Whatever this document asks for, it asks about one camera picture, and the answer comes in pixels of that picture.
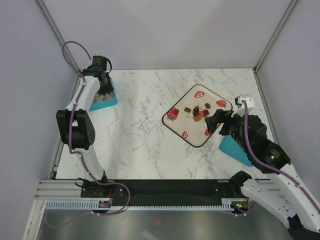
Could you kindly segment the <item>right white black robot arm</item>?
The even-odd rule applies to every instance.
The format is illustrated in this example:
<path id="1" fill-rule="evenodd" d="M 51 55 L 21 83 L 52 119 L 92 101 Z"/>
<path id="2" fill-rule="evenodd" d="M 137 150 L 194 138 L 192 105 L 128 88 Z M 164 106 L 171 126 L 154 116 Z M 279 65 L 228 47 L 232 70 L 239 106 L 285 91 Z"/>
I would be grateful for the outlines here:
<path id="1" fill-rule="evenodd" d="M 267 127 L 257 115 L 218 109 L 205 118 L 207 130 L 213 133 L 222 124 L 220 135 L 230 136 L 247 155 L 254 167 L 265 174 L 285 196 L 278 196 L 263 188 L 248 173 L 239 171 L 230 179 L 228 191 L 233 197 L 255 201 L 273 214 L 287 228 L 294 240 L 320 238 L 320 204 L 303 185 L 289 156 L 267 138 Z"/>

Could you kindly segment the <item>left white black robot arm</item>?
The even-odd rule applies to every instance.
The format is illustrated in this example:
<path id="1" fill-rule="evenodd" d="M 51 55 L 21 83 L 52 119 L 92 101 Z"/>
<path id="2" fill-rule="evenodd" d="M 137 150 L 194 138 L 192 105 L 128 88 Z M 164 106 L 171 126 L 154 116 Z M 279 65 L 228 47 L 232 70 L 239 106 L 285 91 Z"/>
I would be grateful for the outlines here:
<path id="1" fill-rule="evenodd" d="M 110 186 L 102 180 L 105 171 L 94 149 L 96 131 L 89 111 L 92 105 L 97 110 L 106 108 L 110 95 L 115 95 L 108 66 L 112 66 L 108 58 L 94 55 L 91 65 L 80 72 L 81 80 L 71 102 L 56 113 L 61 141 L 68 146 L 70 154 L 78 157 L 85 178 L 95 181 L 91 190 L 98 197 L 105 197 Z"/>

